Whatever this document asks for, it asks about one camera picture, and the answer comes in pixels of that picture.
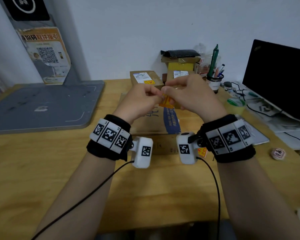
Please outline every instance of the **monitor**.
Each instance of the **monitor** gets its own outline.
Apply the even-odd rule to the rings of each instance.
[[[254,40],[242,84],[300,118],[300,49]]]

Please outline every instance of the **desk surface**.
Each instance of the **desk surface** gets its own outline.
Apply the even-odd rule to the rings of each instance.
[[[0,239],[30,238],[83,158],[98,119],[112,113],[130,87],[130,80],[107,80],[85,129],[0,135]],[[224,102],[228,94],[220,89],[218,96]],[[188,111],[177,110],[177,116],[183,132],[196,132],[202,124]],[[255,147],[256,157],[289,205],[300,207],[300,156],[248,111],[243,117],[270,138],[270,143]],[[272,147],[286,150],[284,161],[271,159]],[[206,160],[220,185],[212,159],[208,153]],[[178,155],[153,155],[148,169],[127,165],[114,176],[99,231],[216,220],[217,214],[216,185],[203,162],[183,165]],[[228,217],[222,192],[221,217]]]

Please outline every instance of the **barcode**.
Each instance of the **barcode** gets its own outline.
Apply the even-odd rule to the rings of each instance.
[[[44,63],[59,63],[52,47],[39,47],[37,50]]]

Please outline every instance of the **pen holder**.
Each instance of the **pen holder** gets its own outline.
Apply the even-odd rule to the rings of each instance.
[[[223,78],[223,74],[221,74],[221,76],[218,78],[207,76],[206,82],[209,84],[209,87],[214,91],[214,93],[218,93],[218,89]]]

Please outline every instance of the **orange sticker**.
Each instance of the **orange sticker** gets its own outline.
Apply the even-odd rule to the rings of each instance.
[[[144,81],[145,84],[156,84],[154,80]]]
[[[206,147],[198,148],[198,154],[202,157],[206,157],[208,150]]]
[[[169,108],[169,109],[173,109],[174,106],[170,104],[171,98],[166,94],[164,94],[164,97],[165,97],[164,101],[162,101],[162,103],[159,104],[159,106],[166,107],[166,108]]]

